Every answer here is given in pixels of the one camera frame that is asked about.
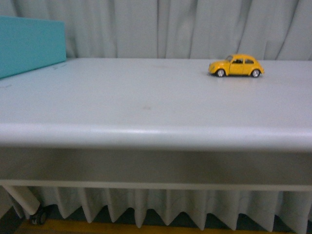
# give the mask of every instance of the stain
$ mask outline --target stain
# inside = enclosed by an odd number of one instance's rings
[[[65,66],[67,66],[67,64],[63,64],[62,66],[53,66],[52,68],[53,68],[53,70],[56,70],[56,69],[58,69],[60,67],[65,67]]]
[[[9,88],[9,87],[11,87],[12,85],[11,84],[9,84],[9,85],[7,85],[7,86],[0,86],[0,89],[6,89],[6,88]]]
[[[143,106],[143,110],[147,110],[147,111],[149,111],[149,110],[151,110],[152,108],[150,107],[150,106]]]
[[[171,67],[166,66],[166,65],[153,65],[153,67],[158,68],[158,69],[170,69]]]

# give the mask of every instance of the toy car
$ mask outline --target toy car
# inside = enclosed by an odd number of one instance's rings
[[[216,61],[209,64],[209,73],[218,77],[224,75],[247,75],[258,77],[264,74],[264,69],[260,63],[250,55],[229,55],[225,60]]]

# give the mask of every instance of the teal box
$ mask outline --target teal box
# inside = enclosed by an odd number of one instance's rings
[[[63,22],[0,16],[0,78],[63,61]]]

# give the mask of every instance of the white curtain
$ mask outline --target white curtain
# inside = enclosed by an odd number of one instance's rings
[[[1,0],[61,20],[68,57],[312,60],[311,0]]]
[[[129,207],[135,210],[136,225],[141,227],[148,209],[154,209],[166,225],[181,212],[186,212],[203,230],[206,215],[214,214],[232,230],[239,214],[246,214],[267,231],[273,230],[274,216],[298,234],[307,231],[312,214],[312,192],[277,191],[207,191],[207,190],[143,190],[31,187],[42,205],[57,204],[67,218],[82,206],[88,222],[92,222],[103,206],[115,222]]]
[[[0,0],[0,15],[64,21],[70,58],[312,60],[311,0]],[[310,192],[32,190],[64,218],[82,206],[89,222],[104,205],[113,221],[133,207],[138,226],[147,209],[166,224],[185,211],[200,229],[207,213],[233,230],[244,213],[268,231],[278,215],[299,234],[312,219]]]

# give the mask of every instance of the yellow floor strip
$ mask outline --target yellow floor strip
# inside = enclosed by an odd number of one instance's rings
[[[71,232],[71,233],[88,233],[88,234],[268,234],[260,231],[232,231],[222,229],[205,229],[201,231],[198,228],[182,227],[161,227],[161,226],[142,226],[115,224],[115,223],[87,223],[84,221],[65,221],[48,219],[44,225],[37,226],[24,221],[20,227],[24,230],[42,230],[53,232]]]

